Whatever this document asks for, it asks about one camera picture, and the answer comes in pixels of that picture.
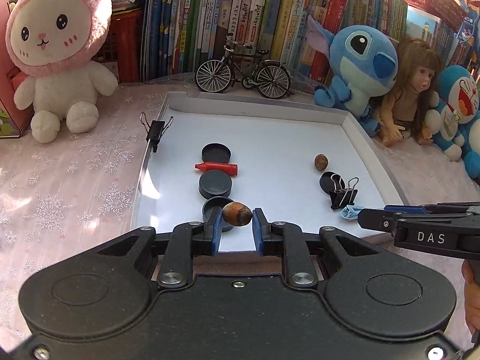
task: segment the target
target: black lid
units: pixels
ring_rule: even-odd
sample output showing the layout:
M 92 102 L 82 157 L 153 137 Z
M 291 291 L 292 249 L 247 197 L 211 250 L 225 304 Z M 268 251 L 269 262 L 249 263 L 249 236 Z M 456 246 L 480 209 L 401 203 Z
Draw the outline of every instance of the black lid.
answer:
M 335 180 L 335 183 L 332 181 L 331 177 L 332 175 L 335 175 L 333 179 Z M 345 181 L 337 175 L 334 172 L 325 172 L 322 174 L 322 177 L 320 177 L 320 187 L 323 189 L 323 192 L 325 193 L 330 193 L 330 191 L 334 191 L 338 189 L 338 185 L 340 183 L 341 189 L 345 188 Z
M 198 191 L 205 198 L 228 197 L 232 190 L 232 179 L 225 172 L 211 169 L 203 172 L 198 181 Z
M 208 218 L 210 217 L 210 214 L 212 214 L 212 210 L 215 207 L 223 208 L 227 204 L 232 202 L 233 202 L 232 199 L 226 198 L 225 196 L 214 196 L 213 198 L 208 199 L 202 208 L 203 221 L 206 222 L 208 220 Z M 229 225 L 222 219 L 222 233 L 225 231 L 232 230 L 232 228 L 233 228 L 232 225 Z
M 203 162 L 218 162 L 228 164 L 232 153 L 230 149 L 221 143 L 209 143 L 202 149 Z

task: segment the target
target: stitch ear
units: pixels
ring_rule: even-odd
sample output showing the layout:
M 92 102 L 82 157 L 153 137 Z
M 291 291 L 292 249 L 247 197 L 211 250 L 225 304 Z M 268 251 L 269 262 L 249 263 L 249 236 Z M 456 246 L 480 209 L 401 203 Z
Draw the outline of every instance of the stitch ear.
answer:
M 307 19 L 307 42 L 312 49 L 330 58 L 330 45 L 335 35 L 326 30 L 312 16 Z

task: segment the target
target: blue plush toy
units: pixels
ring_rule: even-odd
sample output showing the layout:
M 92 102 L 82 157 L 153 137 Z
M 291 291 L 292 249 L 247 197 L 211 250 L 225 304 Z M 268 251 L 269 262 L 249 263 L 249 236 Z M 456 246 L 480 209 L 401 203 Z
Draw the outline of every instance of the blue plush toy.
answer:
M 464 67 L 452 65 L 438 76 L 438 97 L 425 116 L 433 142 L 451 161 L 463 157 L 473 179 L 480 176 L 480 119 L 476 83 Z
M 379 123 L 371 118 L 369 99 L 393 88 L 398 59 L 388 37 L 372 27 L 351 26 L 337 35 L 308 17 L 307 40 L 324 54 L 335 76 L 329 88 L 318 87 L 315 103 L 350 111 L 369 136 L 378 132 Z

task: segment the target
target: blue gripper pad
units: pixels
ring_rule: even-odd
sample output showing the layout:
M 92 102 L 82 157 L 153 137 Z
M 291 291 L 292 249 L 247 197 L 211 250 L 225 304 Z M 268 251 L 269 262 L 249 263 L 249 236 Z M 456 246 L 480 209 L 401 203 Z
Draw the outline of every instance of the blue gripper pad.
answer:
M 427 212 L 420 206 L 395 206 L 387 205 L 383 208 L 385 211 L 406 212 L 407 214 L 426 214 Z
M 251 229 L 253 231 L 253 240 L 255 241 L 255 249 L 258 254 L 262 255 L 263 249 L 263 240 L 262 240 L 262 227 L 258 221 L 258 216 L 256 212 L 253 212 L 253 217 L 251 219 Z
M 212 235 L 212 256 L 215 256 L 218 253 L 218 248 L 220 247 L 220 238 L 222 237 L 222 227 L 223 227 L 223 217 L 222 210 L 218 212 L 217 219 L 213 226 L 213 235 Z

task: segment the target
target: red plastic basket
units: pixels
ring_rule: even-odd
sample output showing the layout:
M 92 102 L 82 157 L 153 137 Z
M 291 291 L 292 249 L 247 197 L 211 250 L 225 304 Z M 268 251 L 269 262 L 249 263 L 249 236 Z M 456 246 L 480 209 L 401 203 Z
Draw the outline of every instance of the red plastic basket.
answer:
M 114 14 L 109 34 L 93 61 L 118 70 L 120 83 L 138 82 L 138 42 L 142 11 Z
M 442 19 L 448 27 L 457 32 L 466 12 L 455 0 L 406 0 L 409 5 L 419 8 Z

